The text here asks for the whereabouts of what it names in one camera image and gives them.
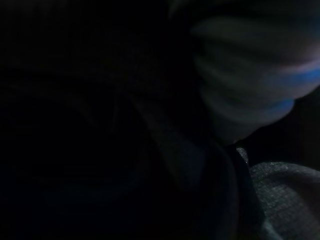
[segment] dark fabric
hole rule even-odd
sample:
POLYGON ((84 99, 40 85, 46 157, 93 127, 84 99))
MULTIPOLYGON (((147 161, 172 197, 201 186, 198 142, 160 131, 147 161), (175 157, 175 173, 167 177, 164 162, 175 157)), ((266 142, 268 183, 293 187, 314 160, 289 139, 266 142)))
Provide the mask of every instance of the dark fabric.
POLYGON ((275 239, 320 239, 320 172, 285 162, 264 162, 250 172, 275 239))
POLYGON ((161 0, 31 9, 1 7, 1 239, 278 239, 207 131, 188 24, 161 0))

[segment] clothing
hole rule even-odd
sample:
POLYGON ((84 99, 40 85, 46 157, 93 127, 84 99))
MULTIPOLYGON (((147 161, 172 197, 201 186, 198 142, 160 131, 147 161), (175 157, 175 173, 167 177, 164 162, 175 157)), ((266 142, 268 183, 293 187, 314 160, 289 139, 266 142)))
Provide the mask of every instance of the clothing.
POLYGON ((126 3, 1 8, 1 239, 288 239, 296 216, 261 205, 270 181, 286 195, 283 165, 250 173, 213 140, 183 25, 162 0, 126 3))
POLYGON ((320 84, 316 0, 172 0, 199 40, 194 65, 214 133, 226 144, 278 121, 320 84))

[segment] textured gray cloth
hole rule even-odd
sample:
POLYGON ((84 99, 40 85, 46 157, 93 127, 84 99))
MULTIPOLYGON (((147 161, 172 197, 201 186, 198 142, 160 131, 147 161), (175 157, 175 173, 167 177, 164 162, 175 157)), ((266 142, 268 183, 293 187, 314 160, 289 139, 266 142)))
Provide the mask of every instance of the textured gray cloth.
MULTIPOLYGON (((278 236, 284 240, 320 239, 319 171, 297 164, 265 162, 250 172, 261 206, 278 236)), ((276 238, 269 235, 266 239, 276 238)))

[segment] sleeve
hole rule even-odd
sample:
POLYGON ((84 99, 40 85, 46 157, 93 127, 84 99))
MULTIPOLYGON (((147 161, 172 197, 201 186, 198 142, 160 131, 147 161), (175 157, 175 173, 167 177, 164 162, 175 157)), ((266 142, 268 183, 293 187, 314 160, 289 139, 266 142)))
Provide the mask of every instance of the sleeve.
POLYGON ((224 143, 283 118, 320 84, 319 1, 182 2, 171 10, 189 4, 198 16, 190 35, 201 44, 194 53, 199 91, 224 143))

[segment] gray fabric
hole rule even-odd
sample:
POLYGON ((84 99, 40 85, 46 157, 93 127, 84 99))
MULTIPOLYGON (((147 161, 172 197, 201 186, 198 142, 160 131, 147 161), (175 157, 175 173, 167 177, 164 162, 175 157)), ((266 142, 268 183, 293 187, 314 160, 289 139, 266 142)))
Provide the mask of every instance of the gray fabric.
POLYGON ((320 239, 319 171, 291 163, 265 162, 250 172, 265 215, 280 237, 320 239))

